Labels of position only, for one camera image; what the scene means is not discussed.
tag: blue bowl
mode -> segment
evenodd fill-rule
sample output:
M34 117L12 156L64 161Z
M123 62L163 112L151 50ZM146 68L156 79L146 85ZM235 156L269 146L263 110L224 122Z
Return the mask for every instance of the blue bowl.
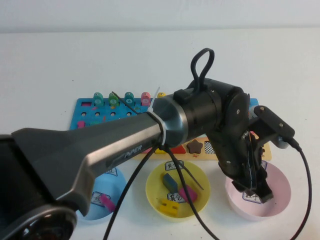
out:
M78 220L84 222L94 221L111 214L111 212L100 202L100 196L105 194L115 205L117 205L126 184L127 182L124 175L116 167L98 176L94 181L89 212L86 216L83 216L80 211L77 211Z

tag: checkered block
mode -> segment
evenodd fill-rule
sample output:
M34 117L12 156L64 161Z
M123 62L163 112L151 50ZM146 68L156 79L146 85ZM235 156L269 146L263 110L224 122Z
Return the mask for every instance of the checkered block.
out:
M204 152L206 154L215 154L215 150L209 141L204 142Z

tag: white wall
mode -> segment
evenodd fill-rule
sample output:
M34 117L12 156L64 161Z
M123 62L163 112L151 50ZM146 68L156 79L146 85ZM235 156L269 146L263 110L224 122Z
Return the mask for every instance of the white wall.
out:
M317 26L319 0L0 0L0 33Z

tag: pink block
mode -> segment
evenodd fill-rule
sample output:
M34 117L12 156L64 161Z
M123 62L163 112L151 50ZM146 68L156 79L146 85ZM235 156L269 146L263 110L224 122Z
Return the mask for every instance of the pink block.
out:
M188 192L189 192L189 195L190 195L190 198L191 198L192 202L194 202L195 200L197 200L197 197L198 197L197 193L196 193L190 186L188 186L188 185L186 186L186 188L188 189ZM179 192L179 195L180 195L187 203L189 203L184 188L183 188L183 187L180 188L180 190L179 190L178 192Z
M100 196L100 202L111 212L113 213L116 209L116 205L105 195Z
M152 147L148 148L147 150L144 150L142 153L143 153L143 154L147 154L148 152L150 152L151 148L152 148Z
M86 126L86 122L85 121L78 121L77 126L78 126L78 129L82 129Z

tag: black cable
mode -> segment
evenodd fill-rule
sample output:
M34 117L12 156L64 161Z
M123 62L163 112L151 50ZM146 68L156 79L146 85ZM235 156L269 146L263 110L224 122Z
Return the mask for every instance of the black cable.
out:
M206 230L206 232L215 240L219 240L219 238L216 237L216 235L214 235L210 229L205 225L205 223L202 221L201 217L199 216L196 208L195 208L195 205L193 204L192 200L191 200L191 197L189 195L189 191L187 189L187 185L186 185L186 182L185 182L185 179L184 179L184 176L181 172L181 169L180 169L180 165L179 165L179 160L175 157L175 155L172 153L172 151L170 150L170 148L165 145L164 146L164 149L165 151L170 155L173 163L174 163L174 166L179 174L179 178L180 178L180 181L182 183L182 186L183 186L183 189L184 189L184 192L185 192L185 195L186 195L186 198L188 199L188 202L190 204L190 207L195 215L195 217L198 219L199 223L201 224L201 226L204 228L204 230Z
M198 76L197 70L196 70L197 62L207 52L209 52L209 59L208 59L206 65L204 66L202 72L200 73L200 76ZM190 64L191 73L192 73L193 79L194 79L193 93L202 91L204 89L205 77L206 77L207 73L209 72L212 64L214 63L214 60L215 60L215 52L210 48L202 49L200 52L198 52L193 57L191 64Z
M288 141L288 143L300 153L302 160L303 160L303 163L304 163L304 166L305 166L306 177L307 177L307 181L308 181L308 204L306 207L306 212L305 212L304 218L303 218L298 230L295 232L293 237L290 239L290 240L295 240L299 236L301 231L304 229L304 227L307 223L309 214L310 214L311 203L312 203L312 182L311 182L311 174L310 174L310 169L309 169L309 165L308 165L306 156L305 156L304 152L302 151L301 147L299 146L298 142L296 140L292 139L292 140Z
M119 212L119 209L120 209L120 206L123 202L123 200L125 199L125 196L131 186L131 184L133 183L133 181L135 180L136 176L138 175L138 173L140 172L141 168L144 166L144 164L147 162L147 160L150 158L150 156L156 151L156 149L158 148L159 146L154 146L145 156L144 158L141 160L141 162L139 163L139 165L136 167L136 169L134 170L134 172L132 173L129 181L127 182L127 184L125 185L122 193L121 193L121 196L116 204L116 207L114 209L114 212L111 216L111 219L110 219L110 222L108 224L108 227L107 229L105 230L105 234L103 236L103 240L107 240L108 239L108 236L110 234L110 231L111 231L111 228L112 228L112 225L114 224L114 221L116 219L116 216Z
M134 110L130 105L128 105L127 103L126 103L126 101L123 101L122 99L121 99L121 97L119 97L114 91L112 91L112 93L120 100L120 102L122 102L125 106L127 106L132 112L134 112L135 114L140 114L141 112L137 112L136 110Z

